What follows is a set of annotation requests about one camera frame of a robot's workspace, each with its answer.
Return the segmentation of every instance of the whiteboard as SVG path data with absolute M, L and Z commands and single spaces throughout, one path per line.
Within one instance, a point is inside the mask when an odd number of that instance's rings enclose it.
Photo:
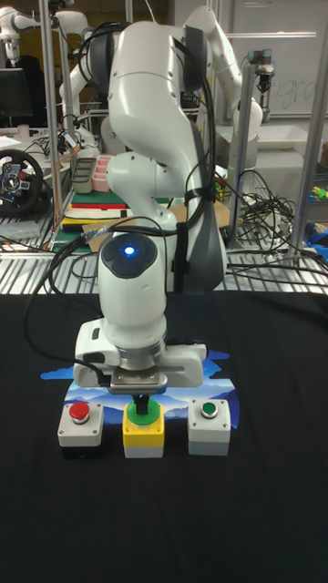
M 328 0 L 235 0 L 234 33 L 317 33 L 316 38 L 233 39 L 239 64 L 249 50 L 272 50 L 276 65 L 270 97 L 273 116 L 310 116 L 327 22 Z M 257 89 L 253 95 L 258 101 Z

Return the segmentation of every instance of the blue led light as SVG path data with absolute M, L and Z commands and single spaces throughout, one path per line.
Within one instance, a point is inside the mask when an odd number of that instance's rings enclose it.
M 128 255 L 128 257 L 131 257 L 131 255 L 135 254 L 136 250 L 133 247 L 126 247 L 124 252 L 126 255 Z

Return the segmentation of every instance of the pink tray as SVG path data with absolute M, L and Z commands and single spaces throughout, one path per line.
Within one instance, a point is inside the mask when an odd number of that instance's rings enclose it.
M 108 182 L 106 180 L 106 167 L 111 158 L 112 158 L 111 156 L 105 154 L 98 156 L 97 158 L 97 163 L 94 169 L 94 173 L 92 175 L 92 188 L 97 192 L 110 191 Z

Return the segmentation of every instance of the computer monitor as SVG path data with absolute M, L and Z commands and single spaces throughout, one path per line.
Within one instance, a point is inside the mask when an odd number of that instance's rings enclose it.
M 0 117 L 32 116 L 23 69 L 0 69 Z

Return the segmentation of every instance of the table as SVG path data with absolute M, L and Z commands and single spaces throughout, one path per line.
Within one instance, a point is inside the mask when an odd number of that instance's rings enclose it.
M 189 456 L 186 422 L 167 422 L 160 460 L 126 460 L 115 426 L 99 459 L 63 459 L 69 381 L 40 374 L 67 364 L 27 346 L 26 300 L 0 300 L 2 583 L 327 580 L 326 296 L 169 296 L 169 336 L 231 355 L 241 420 L 225 458 Z M 31 330 L 68 356 L 87 319 L 39 296 Z

